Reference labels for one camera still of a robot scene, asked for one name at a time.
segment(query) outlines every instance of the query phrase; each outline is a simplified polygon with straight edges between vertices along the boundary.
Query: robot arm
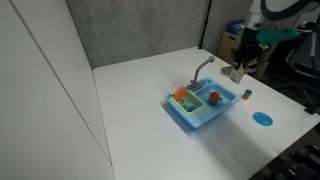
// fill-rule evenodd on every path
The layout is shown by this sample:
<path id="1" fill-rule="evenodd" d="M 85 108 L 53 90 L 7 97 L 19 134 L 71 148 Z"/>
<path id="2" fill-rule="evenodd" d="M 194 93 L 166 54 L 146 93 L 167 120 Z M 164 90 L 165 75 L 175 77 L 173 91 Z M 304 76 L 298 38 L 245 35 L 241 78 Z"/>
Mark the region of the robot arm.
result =
<path id="1" fill-rule="evenodd" d="M 232 51 L 234 70 L 230 78 L 239 83 L 242 79 L 243 67 L 260 55 L 262 49 L 256 39 L 265 21 L 284 20 L 294 15 L 312 11 L 320 6 L 320 0 L 253 0 L 245 21 L 245 29 L 239 47 Z"/>

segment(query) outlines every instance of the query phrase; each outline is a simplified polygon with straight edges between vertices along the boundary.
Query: orange toy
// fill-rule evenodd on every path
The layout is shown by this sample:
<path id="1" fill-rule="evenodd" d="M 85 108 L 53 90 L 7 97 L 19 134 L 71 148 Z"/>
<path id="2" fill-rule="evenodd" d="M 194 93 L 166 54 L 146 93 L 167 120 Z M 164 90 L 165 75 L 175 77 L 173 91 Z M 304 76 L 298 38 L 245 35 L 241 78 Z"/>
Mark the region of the orange toy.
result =
<path id="1" fill-rule="evenodd" d="M 217 92 L 210 93 L 210 100 L 213 102 L 221 101 L 222 97 L 220 97 L 220 94 Z"/>
<path id="2" fill-rule="evenodd" d="M 176 92 L 174 93 L 173 98 L 177 101 L 180 102 L 183 99 L 185 99 L 188 96 L 188 90 L 186 87 L 181 86 L 179 87 Z"/>

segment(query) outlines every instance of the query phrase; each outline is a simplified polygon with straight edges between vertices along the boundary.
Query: white wall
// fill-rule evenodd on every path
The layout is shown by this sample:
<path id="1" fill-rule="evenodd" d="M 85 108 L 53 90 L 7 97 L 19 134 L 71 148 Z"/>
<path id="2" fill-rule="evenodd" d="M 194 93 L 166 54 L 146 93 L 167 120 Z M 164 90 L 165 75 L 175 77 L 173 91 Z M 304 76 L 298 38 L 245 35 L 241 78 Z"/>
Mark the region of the white wall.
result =
<path id="1" fill-rule="evenodd" d="M 113 180 L 113 170 L 43 54 L 0 0 L 0 179 Z"/>
<path id="2" fill-rule="evenodd" d="M 64 0 L 12 0 L 109 157 L 92 71 Z"/>

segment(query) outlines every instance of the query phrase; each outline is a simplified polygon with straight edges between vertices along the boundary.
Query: blue plastic basin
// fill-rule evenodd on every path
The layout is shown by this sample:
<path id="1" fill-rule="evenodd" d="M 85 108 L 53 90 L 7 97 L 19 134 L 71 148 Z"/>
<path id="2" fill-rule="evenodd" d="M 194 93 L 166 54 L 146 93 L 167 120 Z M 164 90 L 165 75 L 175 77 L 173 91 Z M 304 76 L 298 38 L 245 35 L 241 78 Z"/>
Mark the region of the blue plastic basin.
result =
<path id="1" fill-rule="evenodd" d="M 195 111 L 187 112 L 181 104 L 174 100 L 173 94 L 168 94 L 166 97 L 174 112 L 177 113 L 181 120 L 183 120 L 192 130 L 213 120 L 240 100 L 240 96 L 211 78 L 202 79 L 199 83 L 202 85 L 202 88 L 197 91 L 191 91 L 190 85 L 186 87 L 189 90 L 189 93 L 192 93 L 196 98 L 199 98 L 199 101 L 202 101 L 204 104 L 196 107 L 197 109 Z M 223 98 L 216 106 L 209 104 L 209 95 L 211 92 L 218 92 Z"/>

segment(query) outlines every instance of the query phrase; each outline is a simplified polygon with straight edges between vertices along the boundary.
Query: gray wall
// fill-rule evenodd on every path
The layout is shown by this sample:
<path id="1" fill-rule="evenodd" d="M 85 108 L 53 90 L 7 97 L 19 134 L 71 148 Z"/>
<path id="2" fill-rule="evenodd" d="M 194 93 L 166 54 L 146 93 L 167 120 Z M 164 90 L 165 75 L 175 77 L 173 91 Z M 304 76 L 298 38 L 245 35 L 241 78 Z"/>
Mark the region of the gray wall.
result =
<path id="1" fill-rule="evenodd" d="M 320 14 L 320 8 L 314 11 L 308 12 L 306 14 L 300 15 L 296 23 L 294 24 L 294 27 L 298 27 L 298 25 L 300 25 L 302 21 L 317 21 L 319 14 Z"/>
<path id="2" fill-rule="evenodd" d="M 92 68 L 197 46 L 208 1 L 66 0 Z M 204 49 L 215 54 L 251 3 L 213 0 Z"/>

